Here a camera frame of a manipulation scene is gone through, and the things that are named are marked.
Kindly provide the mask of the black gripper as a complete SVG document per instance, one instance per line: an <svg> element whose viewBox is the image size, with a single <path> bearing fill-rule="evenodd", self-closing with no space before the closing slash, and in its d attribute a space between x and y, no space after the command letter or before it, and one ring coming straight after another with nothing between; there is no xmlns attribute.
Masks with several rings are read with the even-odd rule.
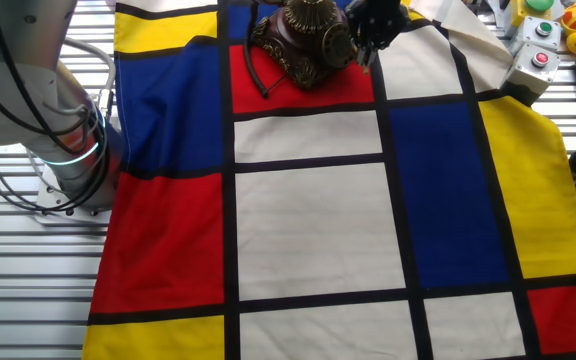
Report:
<svg viewBox="0 0 576 360"><path fill-rule="evenodd" d="M345 7L345 15L354 45L356 62L369 68L378 53L411 22L407 7L400 0L353 0Z"/></svg>

